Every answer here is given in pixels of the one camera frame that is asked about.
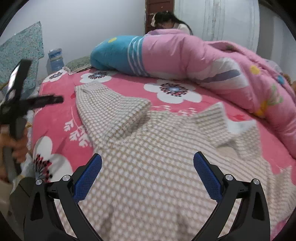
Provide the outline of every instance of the white curtain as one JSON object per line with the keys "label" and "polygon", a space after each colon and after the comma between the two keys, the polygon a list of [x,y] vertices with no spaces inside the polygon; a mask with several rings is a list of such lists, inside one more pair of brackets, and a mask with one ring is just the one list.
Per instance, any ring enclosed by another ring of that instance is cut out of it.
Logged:
{"label": "white curtain", "polygon": [[228,40],[257,51],[258,0],[175,0],[175,14],[203,40]]}

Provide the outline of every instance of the phone screen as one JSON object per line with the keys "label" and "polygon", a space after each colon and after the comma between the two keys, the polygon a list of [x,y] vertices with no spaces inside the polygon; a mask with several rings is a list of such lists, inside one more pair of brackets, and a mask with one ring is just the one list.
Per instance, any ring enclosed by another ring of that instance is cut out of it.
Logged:
{"label": "phone screen", "polygon": [[17,75],[17,71],[18,71],[19,67],[20,67],[20,65],[16,66],[16,68],[11,73],[11,76],[10,76],[10,79],[9,79],[9,82],[8,82],[7,93],[9,92],[11,87],[13,86],[13,83],[15,82],[15,77]]}

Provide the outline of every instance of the white shirt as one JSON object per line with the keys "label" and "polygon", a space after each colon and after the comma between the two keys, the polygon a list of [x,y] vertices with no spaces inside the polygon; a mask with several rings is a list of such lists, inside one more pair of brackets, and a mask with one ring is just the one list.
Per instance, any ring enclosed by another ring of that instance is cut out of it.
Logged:
{"label": "white shirt", "polygon": [[175,29],[180,29],[180,30],[182,30],[184,33],[190,35],[190,30],[189,30],[189,28],[187,27],[186,24],[183,24],[183,23],[175,23],[174,26],[173,26],[173,28],[175,28]]}

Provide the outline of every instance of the beige knit sweater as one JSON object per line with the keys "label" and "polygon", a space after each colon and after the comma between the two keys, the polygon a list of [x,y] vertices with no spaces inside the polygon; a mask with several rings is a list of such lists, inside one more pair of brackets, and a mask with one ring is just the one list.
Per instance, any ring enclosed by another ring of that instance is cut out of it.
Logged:
{"label": "beige knit sweater", "polygon": [[[237,180],[261,181],[271,229],[296,206],[290,168],[273,175],[261,156],[257,128],[231,134],[219,104],[192,117],[177,116],[150,111],[149,100],[124,97],[96,82],[76,87],[76,101],[95,152],[103,159],[79,205],[106,241],[191,240],[216,206],[193,167],[197,151]],[[239,158],[217,151],[230,142]],[[66,231],[74,235],[61,205],[57,207]],[[238,207],[237,200],[222,235]]]}

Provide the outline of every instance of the sweater sleeve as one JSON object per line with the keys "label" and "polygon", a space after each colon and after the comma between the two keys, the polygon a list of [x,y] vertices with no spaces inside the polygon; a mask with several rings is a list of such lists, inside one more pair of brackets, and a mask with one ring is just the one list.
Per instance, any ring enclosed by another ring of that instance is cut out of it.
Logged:
{"label": "sweater sleeve", "polygon": [[179,29],[179,30],[182,30],[184,33],[190,35],[190,30],[189,30],[189,28],[186,26],[186,24],[183,24],[183,23],[179,24],[178,29]]}

